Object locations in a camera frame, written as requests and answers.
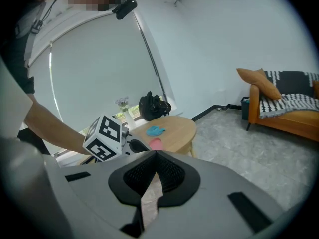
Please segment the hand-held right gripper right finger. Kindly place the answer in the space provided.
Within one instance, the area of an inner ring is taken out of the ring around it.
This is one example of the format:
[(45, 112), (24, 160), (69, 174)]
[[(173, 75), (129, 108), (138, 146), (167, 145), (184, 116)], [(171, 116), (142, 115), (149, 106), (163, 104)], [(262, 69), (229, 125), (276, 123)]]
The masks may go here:
[(170, 157), (192, 166), (200, 176), (197, 192), (183, 205), (159, 208), (147, 227), (149, 239), (245, 239), (253, 231), (228, 195), (242, 192), (271, 221), (283, 208), (265, 191), (230, 168), (181, 154)]

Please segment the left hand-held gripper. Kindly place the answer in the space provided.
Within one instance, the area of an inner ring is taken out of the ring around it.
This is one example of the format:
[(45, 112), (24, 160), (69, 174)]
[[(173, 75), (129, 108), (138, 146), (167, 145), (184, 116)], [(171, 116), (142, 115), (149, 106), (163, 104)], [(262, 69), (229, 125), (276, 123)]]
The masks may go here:
[(113, 117), (99, 116), (89, 127), (83, 147), (92, 154), (96, 162), (106, 162), (115, 158), (149, 151), (141, 141), (129, 142), (129, 130)]

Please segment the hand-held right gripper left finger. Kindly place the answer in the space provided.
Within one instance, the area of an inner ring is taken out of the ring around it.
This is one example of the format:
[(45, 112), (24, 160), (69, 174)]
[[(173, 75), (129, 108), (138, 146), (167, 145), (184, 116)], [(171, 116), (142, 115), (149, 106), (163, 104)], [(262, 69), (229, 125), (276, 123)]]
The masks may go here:
[(141, 195), (124, 180), (127, 171), (149, 168), (153, 156), (147, 151), (64, 168), (45, 156), (51, 189), (69, 226), (68, 238), (156, 238), (156, 224), (143, 228)]

